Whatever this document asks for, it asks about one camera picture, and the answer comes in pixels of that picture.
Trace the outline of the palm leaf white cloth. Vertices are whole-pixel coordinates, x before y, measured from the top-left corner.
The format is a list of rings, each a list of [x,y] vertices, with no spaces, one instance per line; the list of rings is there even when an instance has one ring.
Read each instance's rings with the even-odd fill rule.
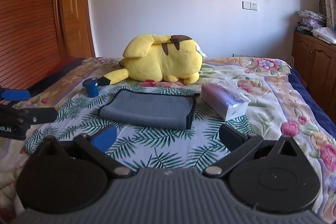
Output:
[[[108,125],[116,128],[116,141],[106,154],[130,169],[195,167],[203,170],[229,154],[219,140],[219,129],[224,123],[212,108],[197,98],[193,123],[189,130],[171,130],[134,126],[109,121],[98,116],[120,87],[101,88],[96,98],[79,92],[58,111],[54,123],[43,125],[27,139],[25,150],[33,153],[47,136],[58,141],[70,141],[80,133],[93,136]]]

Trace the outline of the tissue pack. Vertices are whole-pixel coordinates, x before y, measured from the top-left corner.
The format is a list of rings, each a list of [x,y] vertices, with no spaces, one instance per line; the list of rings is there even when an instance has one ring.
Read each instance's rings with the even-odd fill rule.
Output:
[[[245,95],[218,84],[203,84],[201,98],[224,121],[244,116],[250,103]]]

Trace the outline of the blue cup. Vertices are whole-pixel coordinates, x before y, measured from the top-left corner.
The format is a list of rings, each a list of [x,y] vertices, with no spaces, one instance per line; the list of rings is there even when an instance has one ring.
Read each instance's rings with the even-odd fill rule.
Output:
[[[98,79],[96,77],[84,80],[82,86],[88,97],[94,98],[99,95]]]

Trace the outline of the yellow Pikachu plush toy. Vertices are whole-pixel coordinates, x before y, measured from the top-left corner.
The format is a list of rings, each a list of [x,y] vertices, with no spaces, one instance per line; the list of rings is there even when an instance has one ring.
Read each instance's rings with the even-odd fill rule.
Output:
[[[186,35],[140,35],[125,48],[122,68],[105,74],[97,83],[107,86],[132,78],[141,82],[181,80],[191,85],[200,77],[204,57],[197,42]]]

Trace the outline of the wooden side cabinet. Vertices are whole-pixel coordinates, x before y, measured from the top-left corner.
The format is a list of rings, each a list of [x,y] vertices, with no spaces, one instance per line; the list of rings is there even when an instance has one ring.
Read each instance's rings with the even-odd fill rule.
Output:
[[[335,45],[295,32],[291,56],[307,92],[335,122]]]

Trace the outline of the floral bed blanket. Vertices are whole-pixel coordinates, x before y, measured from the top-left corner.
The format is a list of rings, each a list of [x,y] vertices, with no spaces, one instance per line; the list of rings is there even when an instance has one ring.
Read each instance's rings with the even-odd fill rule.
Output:
[[[73,96],[84,92],[84,80],[119,67],[117,59],[86,59],[42,93],[17,103],[16,108],[54,107],[59,111]],[[282,135],[294,138],[321,181],[313,210],[325,222],[335,223],[335,124],[285,61],[252,57],[208,59],[193,85],[127,79],[117,86],[136,92],[191,95],[200,93],[202,85],[208,83],[229,84],[250,100],[246,114],[230,121],[235,129],[261,135],[266,140]],[[30,128],[24,141],[1,139],[1,220],[5,222],[16,217],[15,182],[30,155],[25,150],[27,139],[42,126]]]

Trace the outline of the purple and grey towel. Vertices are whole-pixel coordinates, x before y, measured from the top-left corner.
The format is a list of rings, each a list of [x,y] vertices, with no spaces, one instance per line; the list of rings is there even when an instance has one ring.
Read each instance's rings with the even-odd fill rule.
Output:
[[[98,111],[103,119],[145,127],[189,130],[198,94],[170,95],[121,89]]]

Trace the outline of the white folded cloth on cabinet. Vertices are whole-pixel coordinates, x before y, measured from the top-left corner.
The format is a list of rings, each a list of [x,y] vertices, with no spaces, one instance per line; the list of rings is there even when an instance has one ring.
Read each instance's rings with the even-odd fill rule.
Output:
[[[329,43],[336,45],[336,34],[335,31],[328,27],[316,28],[312,30],[314,37]]]

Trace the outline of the wooden door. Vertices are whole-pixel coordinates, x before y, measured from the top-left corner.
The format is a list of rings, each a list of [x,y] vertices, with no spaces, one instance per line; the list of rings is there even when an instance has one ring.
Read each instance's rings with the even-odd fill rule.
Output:
[[[61,0],[66,47],[73,57],[95,57],[88,0]]]

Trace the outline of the wooden slatted wardrobe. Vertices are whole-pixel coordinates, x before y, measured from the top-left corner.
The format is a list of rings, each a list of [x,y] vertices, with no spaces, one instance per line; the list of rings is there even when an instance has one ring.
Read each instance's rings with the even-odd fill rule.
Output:
[[[58,0],[1,0],[1,86],[26,89],[67,55]]]

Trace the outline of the stack of folded items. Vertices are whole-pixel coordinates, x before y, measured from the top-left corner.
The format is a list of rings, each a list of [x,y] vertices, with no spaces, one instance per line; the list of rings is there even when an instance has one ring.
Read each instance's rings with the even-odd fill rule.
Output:
[[[326,27],[326,16],[303,10],[297,12],[298,22],[295,26],[295,32],[313,36],[313,30]]]

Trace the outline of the white wall switch socket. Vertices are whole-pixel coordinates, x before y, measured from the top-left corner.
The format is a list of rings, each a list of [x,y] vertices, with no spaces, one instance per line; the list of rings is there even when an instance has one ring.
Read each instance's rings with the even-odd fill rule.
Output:
[[[254,2],[242,1],[242,8],[244,10],[257,11],[258,10],[258,4],[254,3]]]

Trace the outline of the red and navy bedding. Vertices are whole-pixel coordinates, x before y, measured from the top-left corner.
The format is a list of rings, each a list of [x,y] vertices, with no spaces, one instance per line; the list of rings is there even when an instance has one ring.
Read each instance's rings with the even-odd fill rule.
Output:
[[[56,67],[51,69],[42,80],[27,89],[30,92],[30,96],[34,97],[42,93],[67,73],[82,65],[84,60],[84,57],[69,57],[68,59],[61,61]]]

